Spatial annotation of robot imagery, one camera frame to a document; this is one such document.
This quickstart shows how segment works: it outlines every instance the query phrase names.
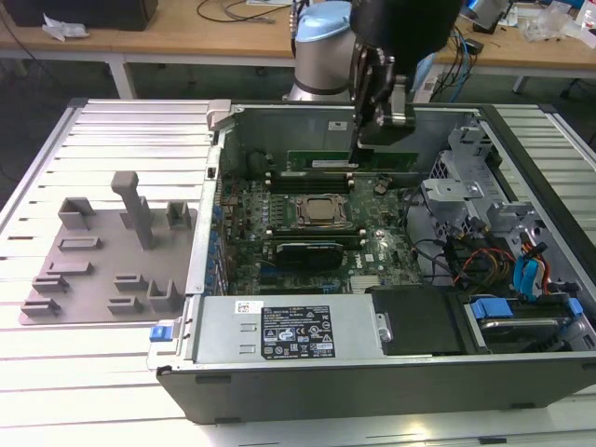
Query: power cable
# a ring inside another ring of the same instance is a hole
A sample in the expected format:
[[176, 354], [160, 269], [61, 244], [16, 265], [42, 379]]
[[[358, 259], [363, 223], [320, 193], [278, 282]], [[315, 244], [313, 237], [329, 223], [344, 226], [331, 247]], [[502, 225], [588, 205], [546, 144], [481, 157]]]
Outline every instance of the power cable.
[[48, 75], [62, 90], [62, 93], [66, 93], [66, 88], [63, 83], [44, 65], [39, 59], [37, 59], [34, 54], [29, 51], [29, 49], [19, 40], [19, 38], [14, 34], [10, 26], [8, 25], [7, 19], [4, 17], [4, 14], [0, 12], [0, 20], [4, 23], [4, 26], [7, 28], [7, 31], [10, 33], [14, 41], [19, 45], [19, 47], [27, 53], [27, 55], [34, 61], [45, 73]]
[[[261, 14], [255, 14], [253, 16], [247, 16], [247, 17], [239, 16], [239, 19], [223, 20], [223, 19], [217, 19], [217, 18], [214, 18], [214, 17], [206, 16], [205, 14], [203, 14], [201, 12], [202, 7], [205, 6], [209, 1], [210, 0], [202, 0], [201, 3], [199, 3], [198, 6], [196, 7], [196, 13], [197, 13], [197, 15], [199, 17], [201, 17], [201, 18], [203, 18], [205, 20], [208, 20], [208, 21], [214, 21], [216, 23], [241, 23], [241, 22], [244, 22], [244, 21], [249, 21], [249, 20], [257, 19], [257, 18], [262, 17], [262, 16], [266, 16], [267, 14], [271, 14], [272, 12], [280, 11], [281, 9], [285, 9], [285, 8], [291, 6], [291, 5], [284, 5], [283, 7], [275, 7], [273, 9], [269, 9], [266, 12], [262, 12]], [[229, 8], [230, 7], [232, 7], [234, 5], [239, 5], [240, 3], [244, 3], [244, 2], [237, 2], [237, 3], [234, 3], [232, 5], [228, 5], [228, 7], [225, 10], [229, 12]]]

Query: warning label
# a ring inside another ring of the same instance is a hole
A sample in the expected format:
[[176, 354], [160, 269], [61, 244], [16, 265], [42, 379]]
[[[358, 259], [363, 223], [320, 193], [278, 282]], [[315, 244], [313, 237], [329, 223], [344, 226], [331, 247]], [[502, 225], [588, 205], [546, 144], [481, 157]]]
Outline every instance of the warning label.
[[261, 355], [266, 360], [335, 357], [328, 305], [263, 307]]

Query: blue tab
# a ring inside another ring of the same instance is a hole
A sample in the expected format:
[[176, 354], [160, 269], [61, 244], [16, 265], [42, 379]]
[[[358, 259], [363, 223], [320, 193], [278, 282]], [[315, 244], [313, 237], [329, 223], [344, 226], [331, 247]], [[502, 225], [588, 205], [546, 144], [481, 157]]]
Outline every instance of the blue tab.
[[523, 271], [523, 278], [521, 279], [520, 293], [528, 298], [529, 303], [536, 301], [534, 292], [534, 283], [536, 281], [536, 274], [538, 273], [538, 261], [531, 259]]
[[513, 288], [516, 291], [522, 291], [522, 279], [523, 279], [523, 266], [525, 265], [525, 260], [523, 256], [520, 256], [518, 260], [515, 262], [515, 268], [513, 270]]
[[584, 308], [581, 306], [577, 298], [569, 298], [567, 305], [576, 318], [584, 313]]
[[172, 326], [154, 326], [151, 328], [149, 340], [151, 342], [171, 342], [174, 328]]
[[513, 312], [505, 298], [479, 298], [471, 305], [476, 319], [509, 318]]

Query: gray plastic bracket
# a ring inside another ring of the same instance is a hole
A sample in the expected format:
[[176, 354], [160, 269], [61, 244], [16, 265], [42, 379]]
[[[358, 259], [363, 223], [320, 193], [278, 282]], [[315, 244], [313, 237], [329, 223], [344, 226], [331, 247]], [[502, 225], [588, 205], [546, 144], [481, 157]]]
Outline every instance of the gray plastic bracket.
[[46, 273], [49, 275], [89, 275], [93, 270], [91, 263], [51, 263]]
[[153, 248], [153, 233], [151, 232], [151, 211], [147, 201], [141, 199], [137, 193], [139, 176], [133, 170], [119, 170], [112, 179], [112, 191], [122, 197], [124, 206], [127, 209], [128, 219], [137, 233], [143, 250]]
[[60, 306], [51, 298], [36, 298], [34, 300], [27, 300], [20, 307], [20, 310], [27, 317], [47, 317], [53, 315], [54, 317], [60, 312]]
[[95, 211], [85, 197], [65, 198], [58, 210], [58, 217], [67, 230], [89, 230], [85, 217], [94, 214]]
[[98, 237], [66, 237], [58, 244], [60, 251], [85, 251], [97, 250], [102, 247]]
[[156, 312], [165, 312], [180, 308], [183, 298], [176, 290], [174, 281], [170, 280], [166, 293], [162, 293], [157, 287], [156, 282], [151, 280], [149, 290], [147, 291], [147, 301], [149, 301], [149, 304]]
[[108, 309], [112, 314], [138, 314], [142, 305], [136, 296], [119, 296], [110, 299]]
[[66, 292], [68, 282], [61, 275], [39, 275], [34, 279], [32, 286], [39, 293], [49, 291]]
[[166, 207], [166, 218], [170, 230], [190, 230], [193, 223], [190, 218], [190, 210], [186, 202], [168, 202]]
[[118, 274], [114, 278], [118, 291], [146, 291], [147, 281], [139, 274]]

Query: white paper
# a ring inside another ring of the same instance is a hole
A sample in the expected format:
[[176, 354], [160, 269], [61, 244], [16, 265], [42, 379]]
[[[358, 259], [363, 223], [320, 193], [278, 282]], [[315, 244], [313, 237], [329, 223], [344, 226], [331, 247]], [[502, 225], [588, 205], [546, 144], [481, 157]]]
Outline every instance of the white paper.
[[512, 7], [507, 16], [499, 21], [501, 26], [517, 26], [518, 25], [518, 7]]
[[46, 24], [41, 27], [46, 33], [61, 42], [66, 41], [66, 37], [82, 38], [89, 34], [85, 25], [81, 23], [66, 23], [64, 21], [53, 20], [44, 14]]

